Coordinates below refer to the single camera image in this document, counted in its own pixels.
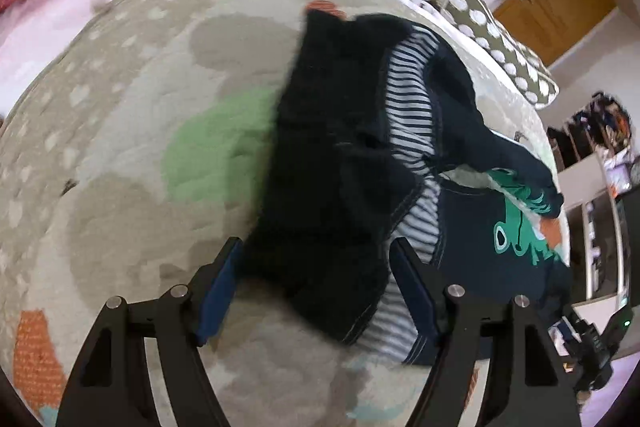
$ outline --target green frog graphic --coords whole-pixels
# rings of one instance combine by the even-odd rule
[[[489,174],[501,188],[517,200],[523,201],[527,205],[527,208],[530,208],[536,214],[544,215],[551,210],[551,205],[545,201],[544,193],[540,192],[537,198],[533,198],[531,189],[527,187],[527,185],[518,183],[515,172],[511,169],[491,169],[487,174]]]
[[[536,236],[527,216],[509,198],[504,198],[504,221],[498,221],[494,226],[495,253],[504,253],[510,246],[518,257],[530,251],[533,266],[538,264],[540,256],[544,261],[552,256],[560,259],[545,239]]]

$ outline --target white sheet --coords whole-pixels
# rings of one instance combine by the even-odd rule
[[[62,53],[98,10],[111,0],[26,0],[0,14],[0,115],[7,115],[38,74]],[[409,0],[402,3],[433,20],[509,89],[506,73],[475,42],[462,35],[435,10]]]

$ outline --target striped fabric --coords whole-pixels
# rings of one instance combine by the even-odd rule
[[[440,186],[425,162],[426,157],[434,155],[434,128],[422,72],[437,47],[430,31],[414,26],[414,32],[391,53],[386,81],[386,115],[393,154],[424,177],[420,198],[398,224],[389,244],[396,237],[406,237],[424,263],[431,260],[439,237]],[[358,338],[358,345],[397,362],[411,363],[425,343],[425,338],[418,338],[409,309],[391,274],[376,312]]]

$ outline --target beige blanket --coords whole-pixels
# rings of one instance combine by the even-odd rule
[[[318,1],[348,17],[388,12],[444,34],[487,124],[524,140],[555,171],[523,97],[462,36],[398,0],[115,0],[34,81],[0,137],[0,365],[47,425],[107,298],[155,298],[212,261],[229,235],[246,237],[271,103],[305,7]],[[454,175],[488,183],[463,169]],[[174,425],[148,347],[159,416]],[[249,287],[200,352],[236,426],[402,426],[428,374],[332,344]],[[481,364],[463,423],[478,413],[485,377]]]

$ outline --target green patch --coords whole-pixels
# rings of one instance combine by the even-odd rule
[[[529,252],[533,266],[539,263],[540,257],[544,261],[553,256],[560,259],[558,252],[551,250],[545,239],[536,236],[527,216],[509,198],[504,198],[504,221],[494,225],[494,247],[498,254],[512,247],[518,257]]]
[[[516,181],[515,172],[509,169],[496,168],[491,169],[487,174],[511,196],[526,204],[529,210],[541,215],[548,214],[551,211],[551,205],[545,201],[544,192],[540,190],[540,194],[534,198],[529,187]]]
[[[253,203],[266,174],[275,89],[228,96],[185,122],[162,158],[162,179],[177,201]]]

